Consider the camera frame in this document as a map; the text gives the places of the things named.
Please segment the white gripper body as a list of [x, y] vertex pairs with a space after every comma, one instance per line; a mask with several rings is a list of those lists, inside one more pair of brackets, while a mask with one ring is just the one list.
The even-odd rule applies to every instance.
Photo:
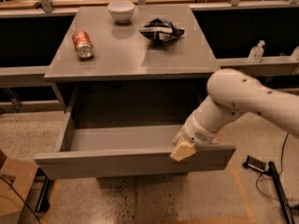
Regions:
[[184, 138], [196, 146], [209, 145], [216, 138], [218, 130], [205, 125], [195, 116], [195, 112], [187, 117], [182, 128]]

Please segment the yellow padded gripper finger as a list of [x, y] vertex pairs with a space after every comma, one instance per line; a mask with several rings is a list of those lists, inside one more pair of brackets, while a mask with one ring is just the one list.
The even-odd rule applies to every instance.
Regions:
[[175, 146], [182, 138], [183, 138], [183, 131], [180, 131], [176, 134], [176, 136], [172, 140], [173, 145]]
[[195, 144], [186, 140], [179, 140], [170, 154], [170, 157], [175, 161], [183, 161], [196, 152]]

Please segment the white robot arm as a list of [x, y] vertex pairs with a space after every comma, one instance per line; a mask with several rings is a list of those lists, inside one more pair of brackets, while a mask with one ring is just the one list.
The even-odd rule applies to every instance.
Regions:
[[186, 119], [173, 139], [170, 157], [182, 161], [208, 145], [226, 124], [250, 112], [299, 136], [299, 96], [265, 87], [234, 69], [221, 69], [208, 79], [207, 97]]

